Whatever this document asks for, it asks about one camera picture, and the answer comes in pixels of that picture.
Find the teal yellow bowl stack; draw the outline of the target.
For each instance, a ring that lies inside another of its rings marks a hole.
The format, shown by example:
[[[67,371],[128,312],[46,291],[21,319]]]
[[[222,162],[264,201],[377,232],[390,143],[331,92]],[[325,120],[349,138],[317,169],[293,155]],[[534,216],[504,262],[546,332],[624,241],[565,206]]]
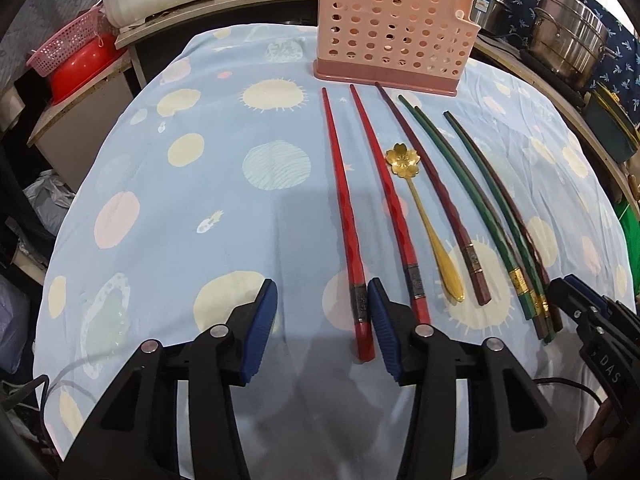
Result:
[[[585,121],[616,164],[631,159],[639,149],[639,130],[620,105],[616,94],[599,81],[584,108]]]

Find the brown chopstick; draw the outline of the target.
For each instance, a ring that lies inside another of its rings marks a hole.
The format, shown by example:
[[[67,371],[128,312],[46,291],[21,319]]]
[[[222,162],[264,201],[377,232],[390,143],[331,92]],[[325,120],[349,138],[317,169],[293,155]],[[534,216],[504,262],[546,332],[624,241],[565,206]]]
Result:
[[[518,258],[516,258],[512,244],[510,240],[508,240],[497,213],[488,200],[486,193],[480,187],[472,175],[472,172],[465,166],[465,163],[462,162],[457,152],[452,148],[438,128],[426,117],[422,110],[417,106],[410,105],[408,102],[405,102],[405,107],[408,108],[408,111],[414,119],[437,146],[465,188],[465,191],[470,196],[498,249],[498,253],[508,271],[510,281],[516,291],[516,296],[518,296],[518,301],[521,304],[525,317],[534,323],[538,339],[544,342],[552,341],[551,330],[544,319],[544,315],[540,313],[536,307],[533,291],[530,289],[529,284],[527,284],[521,263],[518,261]]]

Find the pink perforated utensil basket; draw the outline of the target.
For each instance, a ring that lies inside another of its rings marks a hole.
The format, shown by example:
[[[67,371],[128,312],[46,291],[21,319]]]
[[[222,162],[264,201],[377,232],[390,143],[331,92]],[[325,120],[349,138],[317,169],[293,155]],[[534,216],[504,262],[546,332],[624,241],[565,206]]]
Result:
[[[455,96],[480,25],[474,0],[318,0],[314,74]]]

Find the gold flower spoon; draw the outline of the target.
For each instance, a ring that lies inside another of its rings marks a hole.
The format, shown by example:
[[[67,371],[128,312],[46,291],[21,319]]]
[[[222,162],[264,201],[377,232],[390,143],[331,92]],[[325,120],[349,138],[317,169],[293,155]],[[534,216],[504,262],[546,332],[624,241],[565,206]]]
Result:
[[[432,253],[440,278],[442,279],[442,286],[444,286],[447,295],[452,300],[462,302],[465,300],[465,289],[460,274],[449,257],[448,252],[446,252],[442,241],[436,234],[423,206],[420,194],[413,182],[419,174],[420,156],[416,150],[409,150],[406,144],[396,143],[386,151],[385,160],[388,166],[390,166],[392,173],[396,177],[405,180],[408,185],[413,203],[416,205],[427,238],[431,243]]]

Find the silver rice cooker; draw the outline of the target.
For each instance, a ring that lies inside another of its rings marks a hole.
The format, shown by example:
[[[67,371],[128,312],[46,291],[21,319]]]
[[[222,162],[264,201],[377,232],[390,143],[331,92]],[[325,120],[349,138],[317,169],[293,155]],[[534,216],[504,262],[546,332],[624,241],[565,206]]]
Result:
[[[511,18],[512,0],[473,0],[470,19],[491,36],[506,36]]]

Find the black induction cooker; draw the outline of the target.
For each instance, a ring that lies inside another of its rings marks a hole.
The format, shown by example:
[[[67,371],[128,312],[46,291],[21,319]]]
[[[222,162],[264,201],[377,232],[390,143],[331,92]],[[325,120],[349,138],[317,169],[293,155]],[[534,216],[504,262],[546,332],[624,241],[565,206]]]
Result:
[[[544,66],[533,55],[531,55],[526,49],[520,50],[520,59],[523,64],[535,72],[538,76],[547,83],[559,94],[570,103],[571,106],[576,107],[578,110],[583,110],[587,105],[585,97],[576,91],[573,87],[569,86],[562,78],[560,78],[555,72],[549,70],[547,66]]]

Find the pink plastic basket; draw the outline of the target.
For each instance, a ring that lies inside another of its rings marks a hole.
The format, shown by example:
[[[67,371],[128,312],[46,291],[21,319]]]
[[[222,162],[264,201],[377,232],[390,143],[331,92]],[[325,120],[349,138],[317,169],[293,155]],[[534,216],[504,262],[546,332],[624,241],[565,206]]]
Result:
[[[40,77],[47,77],[73,54],[99,37],[102,18],[102,3],[99,2],[32,52],[26,67],[32,68]]]

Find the light blue patterned tablecloth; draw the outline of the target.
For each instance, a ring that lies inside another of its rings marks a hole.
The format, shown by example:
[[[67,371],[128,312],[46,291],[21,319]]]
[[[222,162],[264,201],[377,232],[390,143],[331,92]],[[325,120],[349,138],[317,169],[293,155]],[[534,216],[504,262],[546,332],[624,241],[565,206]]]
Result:
[[[453,98],[317,79],[317,32],[243,25],[195,36],[117,119],[56,237],[37,325],[44,420],[66,453],[145,339],[180,344],[252,301],[279,311],[257,375],[233,391],[255,479],[391,479],[413,391],[359,363],[326,124],[334,120],[361,258],[407,302],[360,119],[383,150],[421,107],[449,143],[454,115],[503,180],[550,276],[634,304],[627,244],[574,133],[535,88],[481,62]]]

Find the large steel steamer pot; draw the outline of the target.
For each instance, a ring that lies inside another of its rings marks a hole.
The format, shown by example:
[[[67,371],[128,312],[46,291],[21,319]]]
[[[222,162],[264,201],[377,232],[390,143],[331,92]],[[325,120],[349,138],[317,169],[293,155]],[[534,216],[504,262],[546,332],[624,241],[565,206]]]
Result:
[[[574,90],[590,81],[602,58],[613,60],[608,30],[579,0],[538,0],[528,52]]]

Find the red plastic basin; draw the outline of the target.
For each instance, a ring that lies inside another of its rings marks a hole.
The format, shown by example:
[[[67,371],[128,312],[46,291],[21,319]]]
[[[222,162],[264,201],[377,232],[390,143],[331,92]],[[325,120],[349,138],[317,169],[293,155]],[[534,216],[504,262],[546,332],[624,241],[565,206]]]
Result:
[[[52,105],[67,99],[125,53],[115,48],[115,40],[111,32],[104,32],[50,73],[48,83]]]

